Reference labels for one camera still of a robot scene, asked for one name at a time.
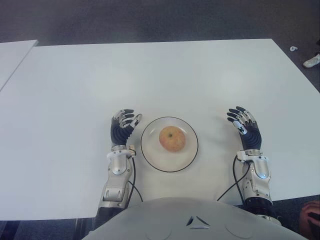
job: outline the robot finger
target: robot finger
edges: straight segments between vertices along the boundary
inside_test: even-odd
[[[140,123],[141,119],[142,119],[142,114],[139,113],[137,116],[135,116],[135,118],[132,120],[132,122],[126,128],[128,128],[128,127],[135,128],[138,125],[138,123]]]
[[[118,111],[115,115],[113,115],[113,119],[114,120],[119,119],[124,113],[125,113],[125,110],[123,110],[123,109]]]
[[[240,107],[240,106],[236,106],[235,108],[240,112],[240,114],[243,116],[246,122],[248,123],[252,122],[250,116],[248,115],[247,110],[245,110],[243,107]]]
[[[234,120],[233,122],[232,122],[232,124],[233,124],[233,126],[236,128],[236,129],[238,129],[238,131],[239,131],[239,133],[241,134],[241,135],[245,135],[245,134],[247,134],[247,129],[245,128],[245,126],[243,126],[239,121],[237,121],[237,120]]]
[[[244,119],[244,117],[242,115],[237,115],[232,112],[228,112],[227,115],[237,119],[241,124],[244,124],[246,122],[246,120]]]
[[[129,120],[125,120],[125,121],[122,121],[121,122],[121,128],[125,128],[125,127],[127,127],[130,123],[132,123],[132,119],[129,119]]]
[[[117,120],[117,119],[119,119],[119,118],[124,119],[124,118],[123,118],[123,115],[125,115],[125,114],[132,114],[133,112],[134,112],[134,110],[132,110],[132,109],[121,109],[121,110],[119,110],[119,111],[113,116],[113,119],[114,119],[114,120]]]
[[[250,120],[255,124],[256,120],[255,120],[254,116],[248,110],[246,111],[246,114],[249,116]]]
[[[123,119],[130,119],[133,118],[135,115],[134,114],[126,114],[126,115],[122,115]]]

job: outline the white tabletop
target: white tabletop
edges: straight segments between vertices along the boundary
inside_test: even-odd
[[[242,145],[226,112],[235,106],[258,121],[271,198],[320,194],[319,103],[271,39],[34,47],[0,94],[0,220],[94,217],[111,117],[123,108],[143,114],[128,144],[144,200],[216,200],[233,183]],[[144,128],[163,116],[198,136],[198,155],[180,172],[158,171],[141,153]],[[221,201],[239,204],[236,188]]]
[[[37,40],[0,43],[0,91]]]

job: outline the glass plate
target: glass plate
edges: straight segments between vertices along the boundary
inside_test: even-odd
[[[159,141],[160,131],[168,126],[181,129],[185,135],[185,146],[177,152],[167,151]],[[198,153],[198,138],[193,128],[177,117],[165,116],[149,123],[141,136],[141,150],[146,161],[163,172],[177,172],[188,167]]]

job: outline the white sneaker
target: white sneaker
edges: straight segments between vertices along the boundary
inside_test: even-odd
[[[316,56],[314,56],[313,58],[305,61],[303,63],[303,66],[307,69],[312,68],[313,66],[317,65],[320,63],[320,53],[318,53]]]

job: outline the black cable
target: black cable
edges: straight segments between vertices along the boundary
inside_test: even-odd
[[[133,186],[133,187],[131,188],[131,191],[130,191],[128,200],[126,201],[126,204],[125,204],[125,208],[124,208],[124,209],[127,209],[128,206],[129,206],[129,203],[130,203],[130,200],[131,200],[131,196],[132,196],[132,193],[133,193],[133,191],[134,191],[135,184],[136,184],[136,164],[135,164],[135,159],[134,159],[134,157],[132,157],[132,164],[133,164],[133,183],[132,183],[132,186]]]
[[[132,187],[136,190],[136,192],[139,194],[139,197],[140,197],[140,199],[141,199],[141,202],[143,203],[144,202],[144,200],[142,199],[142,196],[141,196],[141,194],[140,194],[140,192],[139,192],[139,190],[138,190],[138,188],[136,188],[136,186],[134,186],[133,184],[132,184],[132,182],[130,182],[130,181],[128,181],[131,185],[132,185]]]
[[[245,174],[238,180],[236,181],[237,183],[239,183],[249,172],[250,166],[248,165],[248,169],[246,170]],[[219,201],[230,189],[232,189],[237,183],[232,184],[218,199],[217,201]]]
[[[235,182],[236,188],[239,191],[239,194],[240,194],[240,197],[241,197],[241,202],[242,202],[243,205],[245,205],[244,197],[242,196],[242,193],[240,191],[240,187],[239,187],[239,184],[237,182],[237,177],[236,177],[236,173],[235,173],[235,163],[236,163],[237,159],[238,159],[238,156],[235,155],[234,160],[233,160],[233,165],[232,165],[233,178],[234,178],[234,182]]]

